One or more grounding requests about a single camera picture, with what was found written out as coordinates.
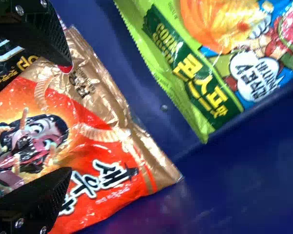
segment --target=blue plastic tray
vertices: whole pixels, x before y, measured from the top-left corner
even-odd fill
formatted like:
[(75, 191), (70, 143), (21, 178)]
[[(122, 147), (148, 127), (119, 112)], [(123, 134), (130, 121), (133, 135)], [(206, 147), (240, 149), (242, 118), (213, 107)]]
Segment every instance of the blue plastic tray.
[(145, 66), (113, 1), (53, 4), (185, 176), (79, 234), (293, 233), (293, 81), (202, 145)]

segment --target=plastic wrapper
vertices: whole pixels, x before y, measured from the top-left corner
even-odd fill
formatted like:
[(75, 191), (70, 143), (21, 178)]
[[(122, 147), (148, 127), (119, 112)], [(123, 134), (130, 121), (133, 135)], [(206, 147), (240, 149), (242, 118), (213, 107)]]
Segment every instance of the plastic wrapper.
[(73, 168), (51, 233), (72, 233), (181, 175), (75, 28), (72, 67), (38, 59), (0, 92), (0, 196), (59, 167)]
[(114, 0), (203, 142), (293, 79), (293, 0)]

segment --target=open mouth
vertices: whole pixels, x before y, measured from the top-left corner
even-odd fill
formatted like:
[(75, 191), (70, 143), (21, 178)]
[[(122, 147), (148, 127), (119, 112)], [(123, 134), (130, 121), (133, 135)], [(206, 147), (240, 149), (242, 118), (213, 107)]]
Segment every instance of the open mouth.
[(14, 149), (11, 153), (20, 155), (20, 163), (30, 160), (38, 155), (40, 152), (37, 152), (32, 138), (29, 135), (22, 136), (17, 142)]

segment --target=cartoon eye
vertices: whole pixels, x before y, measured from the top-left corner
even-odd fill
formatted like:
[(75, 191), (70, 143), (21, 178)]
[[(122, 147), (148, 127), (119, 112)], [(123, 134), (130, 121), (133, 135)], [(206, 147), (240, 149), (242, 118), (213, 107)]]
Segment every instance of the cartoon eye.
[(44, 145), (44, 149), (45, 150), (50, 150), (50, 145), (51, 143), (53, 143), (54, 141), (51, 139), (46, 139), (43, 141), (43, 145)]
[(30, 124), (29, 127), (30, 127), (30, 131), (31, 131), (32, 133), (37, 133), (37, 134), (39, 134), (39, 133), (41, 133), (41, 132), (43, 131), (43, 125), (40, 124), (40, 123), (33, 123), (33, 124)]

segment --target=cartoon character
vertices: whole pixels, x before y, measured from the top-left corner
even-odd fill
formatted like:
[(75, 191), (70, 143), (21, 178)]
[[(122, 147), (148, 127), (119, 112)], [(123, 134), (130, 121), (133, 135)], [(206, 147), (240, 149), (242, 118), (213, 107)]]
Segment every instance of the cartoon character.
[(24, 184), (21, 172), (39, 173), (47, 166), (69, 134), (67, 124), (56, 115), (27, 117), (0, 123), (0, 190), (8, 193)]
[(284, 68), (293, 71), (293, 6), (274, 22), (271, 3), (263, 3), (262, 11), (266, 17), (254, 25), (247, 40), (229, 54), (209, 58), (231, 90), (250, 102), (278, 88)]

